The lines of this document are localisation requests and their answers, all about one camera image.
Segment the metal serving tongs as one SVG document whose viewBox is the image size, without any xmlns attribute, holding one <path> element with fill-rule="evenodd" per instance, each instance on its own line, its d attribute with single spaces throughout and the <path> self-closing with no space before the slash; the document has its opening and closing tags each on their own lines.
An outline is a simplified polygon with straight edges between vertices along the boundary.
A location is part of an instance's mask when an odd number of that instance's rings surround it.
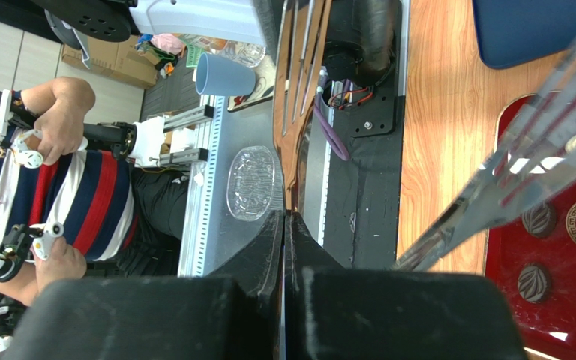
<svg viewBox="0 0 576 360">
<path fill-rule="evenodd" d="M 305 67 L 321 62 L 329 22 L 328 1 L 293 1 L 283 6 L 279 65 L 273 103 L 274 142 L 283 167 L 284 189 L 297 182 L 302 125 L 298 111 L 316 82 L 291 70 L 292 46 L 313 47 Z M 307 25 L 297 26 L 301 10 Z M 297 29 L 296 35 L 291 31 Z M 432 225 L 394 262 L 397 271 L 423 272 L 461 243 L 484 230 L 508 224 L 576 182 L 576 151 L 565 144 L 576 135 L 576 38 L 567 53 L 499 138 L 496 150 Z"/>
</svg>

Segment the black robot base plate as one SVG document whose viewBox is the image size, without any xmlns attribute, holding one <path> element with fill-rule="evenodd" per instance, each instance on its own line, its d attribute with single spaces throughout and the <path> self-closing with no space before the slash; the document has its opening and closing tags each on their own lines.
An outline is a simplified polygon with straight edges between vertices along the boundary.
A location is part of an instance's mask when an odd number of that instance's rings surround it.
<svg viewBox="0 0 576 360">
<path fill-rule="evenodd" d="M 304 220 L 342 266 L 397 255 L 407 1 L 334 1 L 303 172 Z"/>
</svg>

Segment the operator right hand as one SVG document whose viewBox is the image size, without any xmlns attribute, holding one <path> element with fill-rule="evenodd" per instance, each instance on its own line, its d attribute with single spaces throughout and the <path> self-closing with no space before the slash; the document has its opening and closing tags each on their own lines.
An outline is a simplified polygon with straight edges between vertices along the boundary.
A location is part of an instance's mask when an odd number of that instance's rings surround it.
<svg viewBox="0 0 576 360">
<path fill-rule="evenodd" d="M 56 281 L 81 279 L 87 270 L 86 258 L 63 236 L 55 239 L 47 259 L 41 259 L 35 249 L 33 254 L 39 293 Z"/>
</svg>

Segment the operator left hand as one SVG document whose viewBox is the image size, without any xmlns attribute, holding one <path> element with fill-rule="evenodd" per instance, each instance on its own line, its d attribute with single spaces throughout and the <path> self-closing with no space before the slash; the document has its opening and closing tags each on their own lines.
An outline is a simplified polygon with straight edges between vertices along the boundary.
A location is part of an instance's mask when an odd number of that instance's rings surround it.
<svg viewBox="0 0 576 360">
<path fill-rule="evenodd" d="M 34 128 L 42 133 L 37 150 L 47 166 L 77 152 L 83 141 L 86 114 L 95 105 L 90 84 L 60 76 L 22 91 L 25 107 L 39 116 Z"/>
</svg>

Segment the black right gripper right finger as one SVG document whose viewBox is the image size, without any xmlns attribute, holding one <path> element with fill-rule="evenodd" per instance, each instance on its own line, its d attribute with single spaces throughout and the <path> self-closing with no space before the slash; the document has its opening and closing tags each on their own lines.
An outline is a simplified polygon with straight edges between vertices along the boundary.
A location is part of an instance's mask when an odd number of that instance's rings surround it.
<svg viewBox="0 0 576 360">
<path fill-rule="evenodd" d="M 288 359 L 525 359 L 496 286 L 474 274 L 349 269 L 285 225 Z"/>
</svg>

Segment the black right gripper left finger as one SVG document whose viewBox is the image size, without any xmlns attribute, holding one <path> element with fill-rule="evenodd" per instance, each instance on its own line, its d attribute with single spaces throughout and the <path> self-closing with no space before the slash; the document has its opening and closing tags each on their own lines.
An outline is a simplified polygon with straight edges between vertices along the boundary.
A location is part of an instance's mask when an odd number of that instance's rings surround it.
<svg viewBox="0 0 576 360">
<path fill-rule="evenodd" d="M 284 213 L 204 277 L 60 280 L 5 359 L 278 359 Z"/>
</svg>

